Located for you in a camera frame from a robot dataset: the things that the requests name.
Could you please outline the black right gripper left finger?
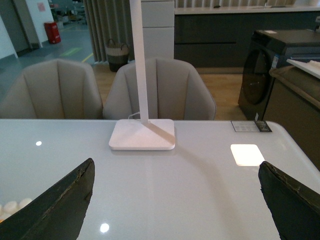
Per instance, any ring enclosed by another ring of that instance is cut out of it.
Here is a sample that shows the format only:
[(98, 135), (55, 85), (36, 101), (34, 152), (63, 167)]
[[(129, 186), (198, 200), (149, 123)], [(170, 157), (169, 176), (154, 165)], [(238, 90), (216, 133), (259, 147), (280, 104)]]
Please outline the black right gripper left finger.
[(78, 238), (95, 181), (88, 158), (27, 206), (0, 224), (2, 240), (75, 240)]

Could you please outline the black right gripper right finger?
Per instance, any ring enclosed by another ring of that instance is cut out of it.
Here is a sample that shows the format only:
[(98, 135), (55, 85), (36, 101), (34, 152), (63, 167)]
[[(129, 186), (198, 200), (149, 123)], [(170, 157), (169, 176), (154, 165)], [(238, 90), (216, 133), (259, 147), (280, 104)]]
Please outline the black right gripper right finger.
[(261, 192), (282, 240), (320, 238), (320, 194), (267, 161), (258, 170)]

